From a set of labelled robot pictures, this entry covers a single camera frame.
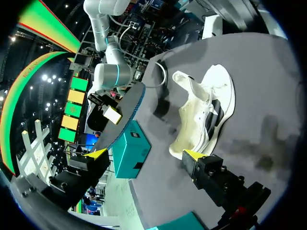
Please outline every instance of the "gray table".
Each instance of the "gray table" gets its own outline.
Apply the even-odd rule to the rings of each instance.
[[[154,64],[164,60],[167,87],[146,89],[135,116],[152,144],[137,179],[130,181],[145,228],[194,211],[212,228],[223,214],[203,190],[197,190],[181,162],[168,152],[180,126],[178,109],[188,94],[172,80],[180,70],[200,82],[213,64],[222,64],[232,76],[236,107],[225,123],[214,154],[233,173],[272,190],[257,213],[264,219],[283,194],[302,123],[300,72],[287,40],[267,34],[228,34],[178,47],[151,59],[143,82],[161,82]]]

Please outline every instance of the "shoe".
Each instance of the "shoe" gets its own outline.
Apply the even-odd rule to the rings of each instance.
[[[180,71],[174,73],[173,80],[189,96],[179,109],[181,129],[169,152],[180,160],[184,149],[210,155],[220,128],[234,112],[235,91],[231,78],[223,66],[216,65],[210,67],[200,84]]]

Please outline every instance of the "ceiling light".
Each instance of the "ceiling light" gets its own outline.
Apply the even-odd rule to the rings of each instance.
[[[42,76],[43,81],[46,81],[47,78],[48,78],[48,76],[47,76],[46,74],[44,74],[44,75]]]

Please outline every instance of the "bolt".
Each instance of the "bolt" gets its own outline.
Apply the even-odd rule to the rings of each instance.
[[[27,193],[26,191],[24,191],[23,193],[21,193],[21,196],[22,196],[23,198],[26,198],[26,197],[28,196],[28,193]]]
[[[224,191],[227,192],[228,189],[229,189],[229,185],[228,185],[228,183],[225,183],[224,184]]]
[[[35,192],[35,190],[36,190],[36,188],[34,188],[34,187],[29,188],[29,192],[32,192],[32,193]]]
[[[209,176],[213,176],[214,173],[215,173],[215,170],[214,170],[214,169],[210,170],[210,171],[209,171]]]
[[[221,172],[225,172],[227,170],[227,167],[225,166],[225,165],[223,165],[222,167],[221,167]]]
[[[63,182],[63,183],[61,183],[61,188],[66,188],[67,187],[67,183],[65,183],[65,182]]]
[[[49,177],[49,182],[52,183],[53,181],[55,181],[54,176],[50,176],[50,177]]]

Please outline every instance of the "teal block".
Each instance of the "teal block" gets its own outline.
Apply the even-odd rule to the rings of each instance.
[[[140,125],[132,120],[112,147],[115,177],[136,178],[150,148]]]
[[[204,230],[203,226],[197,220],[193,212],[190,212],[167,224],[163,224],[148,230]]]

